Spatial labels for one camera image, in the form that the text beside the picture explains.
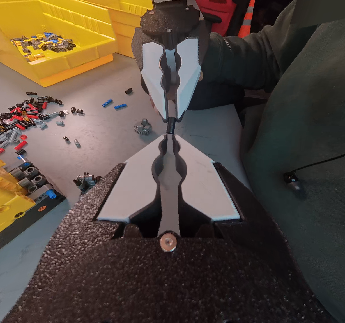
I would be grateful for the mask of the yellow grey lego claw assembly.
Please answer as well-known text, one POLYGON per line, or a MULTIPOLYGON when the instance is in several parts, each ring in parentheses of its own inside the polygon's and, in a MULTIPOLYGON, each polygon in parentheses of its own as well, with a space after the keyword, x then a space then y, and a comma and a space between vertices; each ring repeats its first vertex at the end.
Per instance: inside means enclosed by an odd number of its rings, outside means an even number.
POLYGON ((73 183, 80 190, 80 198, 93 188, 101 179, 102 176, 94 176, 93 174, 89 174, 89 172, 85 172, 83 175, 74 179, 73 183))

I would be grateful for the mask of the heap of mixed lego parts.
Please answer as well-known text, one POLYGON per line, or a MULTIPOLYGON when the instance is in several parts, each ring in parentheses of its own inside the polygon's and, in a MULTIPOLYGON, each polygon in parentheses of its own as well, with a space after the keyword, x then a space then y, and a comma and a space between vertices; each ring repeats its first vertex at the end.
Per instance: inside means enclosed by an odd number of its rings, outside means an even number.
POLYGON ((61 53, 72 51, 76 44, 72 39, 63 38, 53 32, 43 32, 31 37, 21 36, 10 39, 27 62, 45 59, 46 53, 61 53))

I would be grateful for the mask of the person's right hand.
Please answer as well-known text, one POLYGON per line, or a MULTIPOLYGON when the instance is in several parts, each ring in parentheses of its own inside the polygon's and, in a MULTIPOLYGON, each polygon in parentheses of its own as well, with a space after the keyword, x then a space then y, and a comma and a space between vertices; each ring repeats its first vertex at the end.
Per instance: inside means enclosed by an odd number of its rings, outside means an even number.
POLYGON ((187 110, 206 110, 231 105, 244 98, 244 88, 235 84, 232 79, 219 76, 206 68, 201 72, 187 110))

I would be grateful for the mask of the pile of small lego pieces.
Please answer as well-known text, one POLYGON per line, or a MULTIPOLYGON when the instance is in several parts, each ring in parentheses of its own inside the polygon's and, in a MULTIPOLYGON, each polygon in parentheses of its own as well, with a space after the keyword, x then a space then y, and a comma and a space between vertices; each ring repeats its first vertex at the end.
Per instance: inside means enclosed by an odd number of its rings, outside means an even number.
POLYGON ((51 96, 37 96, 35 92, 26 93, 29 98, 16 103, 8 111, 0 114, 0 153, 12 147, 19 156, 26 153, 28 131, 34 128, 45 130, 47 122, 54 118, 65 118, 69 112, 60 109, 52 113, 46 109, 49 104, 63 106, 63 102, 51 96))

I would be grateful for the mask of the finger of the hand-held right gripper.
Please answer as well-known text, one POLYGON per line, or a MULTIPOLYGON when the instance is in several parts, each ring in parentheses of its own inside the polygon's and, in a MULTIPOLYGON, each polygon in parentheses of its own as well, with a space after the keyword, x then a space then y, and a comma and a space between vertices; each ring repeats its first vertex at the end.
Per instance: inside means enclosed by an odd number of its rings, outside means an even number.
POLYGON ((188 38, 176 46, 176 54, 181 60, 177 71, 179 85, 176 92, 176 119, 181 121, 192 99, 201 74, 199 64, 199 40, 188 38))
POLYGON ((163 121, 167 121, 169 117, 166 96, 168 84, 164 72, 166 64, 164 45, 155 41, 142 45, 141 75, 163 121))

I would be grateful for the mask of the empty yellow storage bin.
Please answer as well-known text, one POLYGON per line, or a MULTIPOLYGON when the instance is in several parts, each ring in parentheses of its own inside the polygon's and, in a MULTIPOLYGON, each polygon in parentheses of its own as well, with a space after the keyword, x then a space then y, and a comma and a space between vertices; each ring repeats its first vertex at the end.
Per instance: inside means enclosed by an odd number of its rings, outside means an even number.
POLYGON ((80 0, 108 9, 118 41, 118 54, 133 58, 132 38, 140 18, 153 8, 152 0, 80 0))

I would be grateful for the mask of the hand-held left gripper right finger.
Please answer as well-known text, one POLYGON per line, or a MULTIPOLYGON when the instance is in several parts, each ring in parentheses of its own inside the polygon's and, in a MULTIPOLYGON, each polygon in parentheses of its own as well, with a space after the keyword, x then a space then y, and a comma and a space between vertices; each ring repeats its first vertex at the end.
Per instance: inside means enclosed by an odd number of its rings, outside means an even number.
POLYGON ((181 185, 183 200, 213 222, 240 219, 215 162, 182 137, 176 135, 175 139, 187 168, 181 185))

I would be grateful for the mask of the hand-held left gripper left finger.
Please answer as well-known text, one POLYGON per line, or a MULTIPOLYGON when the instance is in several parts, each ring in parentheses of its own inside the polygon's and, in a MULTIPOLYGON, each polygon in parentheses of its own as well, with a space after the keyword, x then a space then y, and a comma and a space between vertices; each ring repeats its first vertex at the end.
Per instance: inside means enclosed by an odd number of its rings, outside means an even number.
POLYGON ((167 151, 163 134, 124 162, 124 168, 101 205, 97 220, 129 223, 160 194, 159 175, 167 151))

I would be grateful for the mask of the large yellow black lego model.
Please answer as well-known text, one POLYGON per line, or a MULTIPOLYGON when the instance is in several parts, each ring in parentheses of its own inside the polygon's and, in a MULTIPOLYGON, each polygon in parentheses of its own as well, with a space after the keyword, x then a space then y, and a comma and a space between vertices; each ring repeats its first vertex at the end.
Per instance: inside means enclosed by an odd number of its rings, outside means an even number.
POLYGON ((1 162, 0 248, 66 200, 53 181, 28 158, 1 162))

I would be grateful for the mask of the orange traffic cone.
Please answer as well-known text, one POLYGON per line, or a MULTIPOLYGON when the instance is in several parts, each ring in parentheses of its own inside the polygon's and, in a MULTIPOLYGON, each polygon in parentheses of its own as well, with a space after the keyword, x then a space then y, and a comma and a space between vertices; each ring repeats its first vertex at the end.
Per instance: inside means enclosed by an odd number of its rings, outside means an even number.
POLYGON ((255 0, 250 0, 243 23, 239 29, 238 37, 240 38, 246 37, 250 34, 254 5, 255 0))

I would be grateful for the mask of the grey lego gear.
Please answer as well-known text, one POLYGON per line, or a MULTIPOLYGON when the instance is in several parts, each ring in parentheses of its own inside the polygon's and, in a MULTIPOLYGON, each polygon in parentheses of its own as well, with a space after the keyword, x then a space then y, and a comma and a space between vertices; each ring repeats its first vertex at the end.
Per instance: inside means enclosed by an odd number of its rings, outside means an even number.
POLYGON ((134 130, 140 135, 147 136, 152 131, 152 125, 149 123, 148 119, 143 118, 141 121, 135 123, 134 130))

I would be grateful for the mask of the yellow bin with small parts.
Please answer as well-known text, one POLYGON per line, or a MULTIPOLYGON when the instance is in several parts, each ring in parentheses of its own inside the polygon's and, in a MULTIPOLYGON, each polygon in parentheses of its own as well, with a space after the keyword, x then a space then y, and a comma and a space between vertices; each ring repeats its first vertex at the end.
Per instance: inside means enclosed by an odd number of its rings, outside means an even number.
POLYGON ((42 87, 48 87, 113 60, 118 51, 109 11, 78 0, 0 0, 0 61, 42 87), (72 39, 66 52, 27 62, 11 39, 53 32, 72 39))

